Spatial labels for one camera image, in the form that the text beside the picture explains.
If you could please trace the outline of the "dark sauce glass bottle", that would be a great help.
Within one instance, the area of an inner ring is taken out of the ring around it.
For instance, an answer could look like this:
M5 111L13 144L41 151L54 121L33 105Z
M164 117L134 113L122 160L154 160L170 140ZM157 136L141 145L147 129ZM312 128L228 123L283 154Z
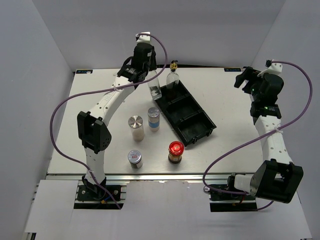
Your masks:
M180 77L177 74L177 60L173 60L170 63L170 72L166 77L166 97L170 100L174 99L176 97L176 91L175 88L179 84Z

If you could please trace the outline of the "clear glass oil bottle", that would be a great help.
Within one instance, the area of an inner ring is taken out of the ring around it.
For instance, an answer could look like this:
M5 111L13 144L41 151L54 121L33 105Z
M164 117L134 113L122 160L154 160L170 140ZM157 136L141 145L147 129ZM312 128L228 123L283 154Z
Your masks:
M148 81L149 79L153 78L156 75L157 75L157 71L152 70L148 73L146 80ZM151 97L154 101L158 100L162 97L162 92L161 92L160 82L159 82L158 77L155 77L153 80L148 81L147 85L149 87Z

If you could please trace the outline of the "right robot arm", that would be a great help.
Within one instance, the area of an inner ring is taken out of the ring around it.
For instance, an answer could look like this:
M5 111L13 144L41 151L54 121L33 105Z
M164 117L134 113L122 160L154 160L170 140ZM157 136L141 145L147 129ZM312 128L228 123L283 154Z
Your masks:
M226 195L233 200L246 192L255 198L288 204L304 175L302 167L289 156L280 130L282 115L276 101L284 87L282 69L278 62L263 71L245 67L235 78L234 87L245 83L242 90L252 97L250 115L260 136L264 161L253 176L236 174L225 187Z

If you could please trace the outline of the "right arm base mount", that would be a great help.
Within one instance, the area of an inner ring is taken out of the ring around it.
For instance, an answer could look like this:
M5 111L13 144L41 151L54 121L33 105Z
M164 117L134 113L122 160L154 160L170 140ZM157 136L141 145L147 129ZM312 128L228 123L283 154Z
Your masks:
M234 174L210 174L205 180L212 188L231 192L241 192L234 187ZM203 187L203 191L209 195L210 211L214 213L255 212L258 209L256 199L250 195L213 191L206 185Z

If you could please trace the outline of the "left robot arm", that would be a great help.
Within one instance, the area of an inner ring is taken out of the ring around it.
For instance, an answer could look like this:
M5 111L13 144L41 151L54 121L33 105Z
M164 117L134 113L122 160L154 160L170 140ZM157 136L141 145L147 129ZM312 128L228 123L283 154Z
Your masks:
M156 69L156 53L151 43L136 44L133 56L128 57L106 93L89 111L77 115L78 137L84 147L86 165L89 167L82 182L90 196L99 200L106 193L104 172L105 149L112 140L109 122L122 102L137 88L131 84L143 82L149 71Z

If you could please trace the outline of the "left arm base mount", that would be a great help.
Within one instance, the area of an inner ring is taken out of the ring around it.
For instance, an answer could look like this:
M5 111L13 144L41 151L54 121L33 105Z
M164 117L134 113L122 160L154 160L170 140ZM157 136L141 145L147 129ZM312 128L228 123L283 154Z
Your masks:
M109 193L95 184L90 188L84 182L85 177L82 176L76 190L73 205L75 210L120 210L123 207L127 193L125 182L105 179L101 185Z

